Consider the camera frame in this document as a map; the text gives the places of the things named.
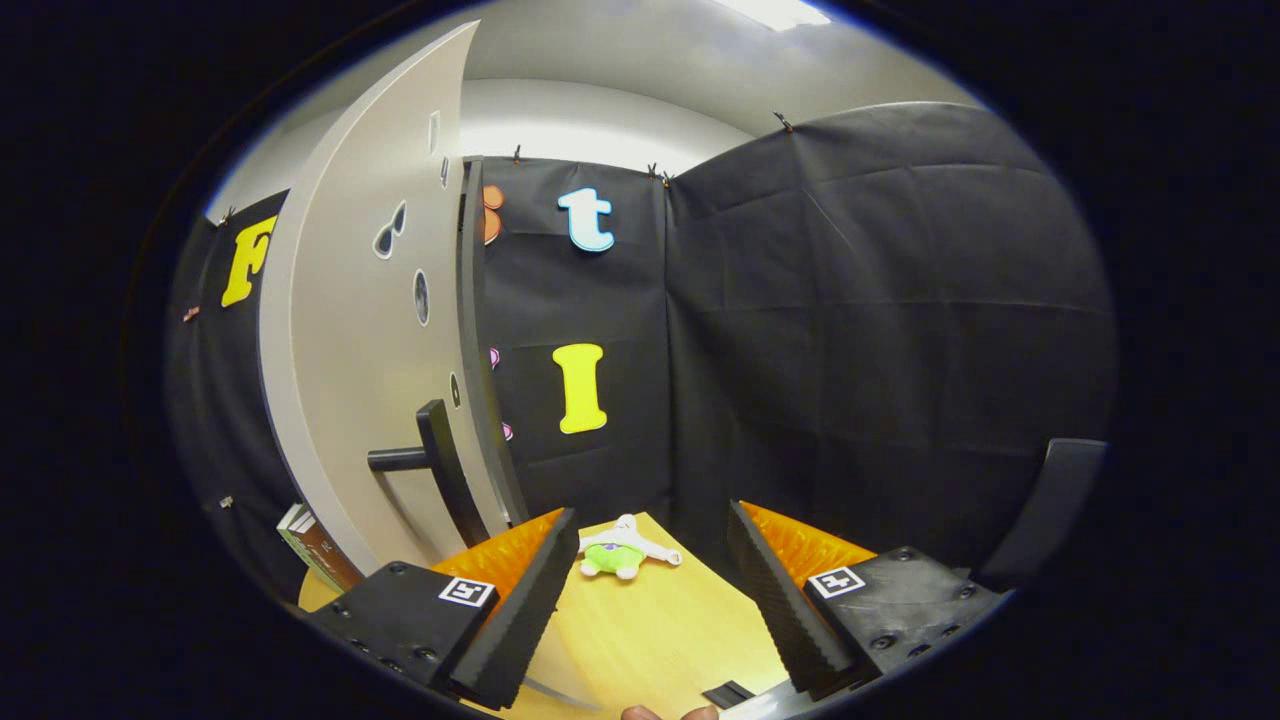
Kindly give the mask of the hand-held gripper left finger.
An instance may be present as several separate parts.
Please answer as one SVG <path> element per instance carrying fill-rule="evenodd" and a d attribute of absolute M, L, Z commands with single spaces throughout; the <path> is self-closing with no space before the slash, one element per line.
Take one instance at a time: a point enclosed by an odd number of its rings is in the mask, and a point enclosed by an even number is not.
<path fill-rule="evenodd" d="M 511 708 L 579 552 L 557 509 L 433 568 L 393 561 L 300 618 L 420 691 Z"/>

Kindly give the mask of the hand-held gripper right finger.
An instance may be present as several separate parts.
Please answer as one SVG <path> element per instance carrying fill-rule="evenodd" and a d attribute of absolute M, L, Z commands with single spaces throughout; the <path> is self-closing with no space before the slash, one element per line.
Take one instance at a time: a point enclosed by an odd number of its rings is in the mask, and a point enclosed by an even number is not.
<path fill-rule="evenodd" d="M 792 688 L 810 700 L 923 665 L 1010 600 L 922 550 L 874 553 L 755 503 L 730 503 L 727 543 Z"/>

